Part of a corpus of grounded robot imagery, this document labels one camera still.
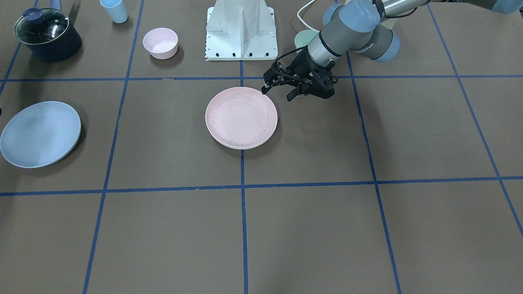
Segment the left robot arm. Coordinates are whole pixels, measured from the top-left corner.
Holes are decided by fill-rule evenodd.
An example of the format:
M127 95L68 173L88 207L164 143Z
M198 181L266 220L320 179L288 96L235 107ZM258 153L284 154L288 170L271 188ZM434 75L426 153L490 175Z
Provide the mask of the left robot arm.
M332 73L338 59L348 51L375 62L390 61L399 51L400 38L383 26L391 19L408 17L427 0L348 0L330 6L324 13L323 28L306 45L295 49L297 56L288 66L276 58L264 73L262 94L275 86L293 87L288 102L300 95L331 98L338 77Z

